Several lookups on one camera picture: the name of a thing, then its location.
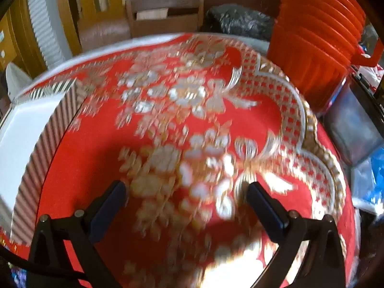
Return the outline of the black plastic bag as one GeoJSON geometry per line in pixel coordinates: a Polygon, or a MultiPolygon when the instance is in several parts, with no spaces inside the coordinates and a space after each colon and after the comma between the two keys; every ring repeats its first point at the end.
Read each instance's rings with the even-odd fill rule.
{"type": "Polygon", "coordinates": [[[213,6],[204,15],[204,28],[212,33],[270,41],[274,19],[237,4],[213,6]]]}

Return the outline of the blue plastic bag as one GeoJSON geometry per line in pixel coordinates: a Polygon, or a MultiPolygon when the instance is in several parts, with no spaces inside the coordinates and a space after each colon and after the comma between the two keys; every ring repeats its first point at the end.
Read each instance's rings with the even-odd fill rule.
{"type": "Polygon", "coordinates": [[[368,204],[368,211],[383,214],[383,148],[375,151],[361,164],[360,198],[368,204]]]}

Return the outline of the red gold floral tablecloth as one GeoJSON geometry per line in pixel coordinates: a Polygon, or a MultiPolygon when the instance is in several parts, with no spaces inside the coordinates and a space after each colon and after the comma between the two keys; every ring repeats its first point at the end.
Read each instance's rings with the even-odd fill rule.
{"type": "Polygon", "coordinates": [[[254,181],[305,218],[332,215],[351,271],[354,208],[335,149],[257,51],[229,37],[167,36],[78,57],[24,93],[68,79],[87,96],[37,218],[71,215],[122,181],[128,202],[96,248],[123,287],[251,286],[278,248],[245,203],[254,181]]]}

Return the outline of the striped white tray box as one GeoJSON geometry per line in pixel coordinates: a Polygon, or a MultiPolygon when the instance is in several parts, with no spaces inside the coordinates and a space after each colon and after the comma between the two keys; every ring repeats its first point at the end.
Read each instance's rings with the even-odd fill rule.
{"type": "Polygon", "coordinates": [[[1,121],[1,218],[19,245],[31,244],[49,167],[86,96],[77,79],[36,87],[1,121]]]}

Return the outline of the orange ribbed thermos jug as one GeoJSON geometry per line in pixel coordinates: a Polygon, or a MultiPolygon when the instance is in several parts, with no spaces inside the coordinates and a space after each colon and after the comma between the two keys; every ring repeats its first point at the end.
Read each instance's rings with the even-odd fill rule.
{"type": "Polygon", "coordinates": [[[374,67],[381,58],[380,40],[370,57],[359,46],[365,21],[357,0],[281,0],[268,59],[323,112],[350,66],[374,67]]]}

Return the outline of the white louvered door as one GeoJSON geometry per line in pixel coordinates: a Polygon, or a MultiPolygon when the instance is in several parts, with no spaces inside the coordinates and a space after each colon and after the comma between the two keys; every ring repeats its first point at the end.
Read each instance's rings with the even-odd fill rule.
{"type": "Polygon", "coordinates": [[[58,35],[59,13],[56,0],[27,0],[33,33],[45,65],[52,69],[64,62],[63,46],[58,35]]]}

